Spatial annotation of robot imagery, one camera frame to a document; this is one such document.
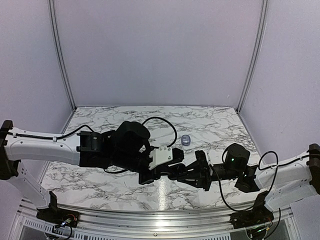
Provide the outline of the purple earbud charging case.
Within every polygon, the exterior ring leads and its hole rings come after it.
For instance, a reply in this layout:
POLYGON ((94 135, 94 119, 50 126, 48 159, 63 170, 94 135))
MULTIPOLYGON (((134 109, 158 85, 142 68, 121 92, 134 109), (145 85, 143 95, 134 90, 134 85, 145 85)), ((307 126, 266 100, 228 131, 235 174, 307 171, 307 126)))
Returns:
POLYGON ((181 136, 180 142, 183 146, 189 146, 191 144, 191 137, 188 134, 181 136))

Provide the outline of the black earbud charging case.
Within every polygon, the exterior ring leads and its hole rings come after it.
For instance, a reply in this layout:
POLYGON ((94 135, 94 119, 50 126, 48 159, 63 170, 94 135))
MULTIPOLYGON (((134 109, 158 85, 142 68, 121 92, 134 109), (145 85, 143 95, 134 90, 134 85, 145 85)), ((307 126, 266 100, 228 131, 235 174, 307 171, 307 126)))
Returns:
POLYGON ((178 179, 186 176, 188 170, 186 166, 182 163, 175 164, 169 167, 169 174, 167 175, 168 179, 177 181, 178 179))

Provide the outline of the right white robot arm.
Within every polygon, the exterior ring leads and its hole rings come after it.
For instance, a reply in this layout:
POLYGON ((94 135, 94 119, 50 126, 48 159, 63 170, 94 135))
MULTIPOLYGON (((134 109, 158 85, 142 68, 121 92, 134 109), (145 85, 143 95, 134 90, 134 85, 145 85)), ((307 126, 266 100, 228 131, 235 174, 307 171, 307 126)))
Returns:
POLYGON ((267 210, 274 212, 320 193, 320 146, 316 143, 298 156, 269 165, 248 165, 250 152, 237 143, 224 150, 222 163, 209 165, 202 150, 195 157, 195 162, 178 168, 177 181, 208 191, 212 182, 235 180, 241 192, 259 192, 247 214, 252 224, 260 223, 267 210))

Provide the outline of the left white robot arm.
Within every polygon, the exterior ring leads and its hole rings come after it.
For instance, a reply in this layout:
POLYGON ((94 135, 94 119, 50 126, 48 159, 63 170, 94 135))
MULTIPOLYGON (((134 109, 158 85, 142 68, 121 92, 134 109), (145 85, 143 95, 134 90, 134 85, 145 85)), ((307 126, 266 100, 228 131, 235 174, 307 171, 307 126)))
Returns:
POLYGON ((171 146, 150 145, 150 132, 139 122, 125 121, 103 133, 84 127, 65 135, 27 132, 6 120, 0 129, 0 178, 10 182, 53 223, 63 219, 57 197, 41 188, 27 173, 23 161, 62 162, 82 168, 123 168, 138 174, 140 185, 162 176, 177 180, 187 172, 184 152, 171 146))

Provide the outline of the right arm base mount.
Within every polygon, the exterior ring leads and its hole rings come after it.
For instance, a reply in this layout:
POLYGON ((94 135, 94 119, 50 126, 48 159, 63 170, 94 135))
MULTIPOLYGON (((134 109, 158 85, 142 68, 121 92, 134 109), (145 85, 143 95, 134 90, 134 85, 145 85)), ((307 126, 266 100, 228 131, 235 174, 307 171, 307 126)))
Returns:
POLYGON ((273 212, 265 207, 267 193, 264 191, 257 195, 252 209, 234 212, 230 215, 229 222, 234 229, 251 227, 274 220, 273 212))

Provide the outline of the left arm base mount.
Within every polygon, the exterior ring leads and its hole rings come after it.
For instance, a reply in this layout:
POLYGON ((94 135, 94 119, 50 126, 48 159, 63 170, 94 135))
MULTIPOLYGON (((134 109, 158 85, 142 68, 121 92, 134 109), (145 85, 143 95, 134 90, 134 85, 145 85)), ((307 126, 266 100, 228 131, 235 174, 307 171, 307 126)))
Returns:
POLYGON ((75 210, 69 210, 58 207, 57 196, 52 192, 48 192, 49 202, 45 208, 36 208, 36 217, 40 220, 50 222, 53 224, 62 224, 64 221, 70 219, 68 223, 72 228, 76 228, 79 221, 80 213, 75 210))

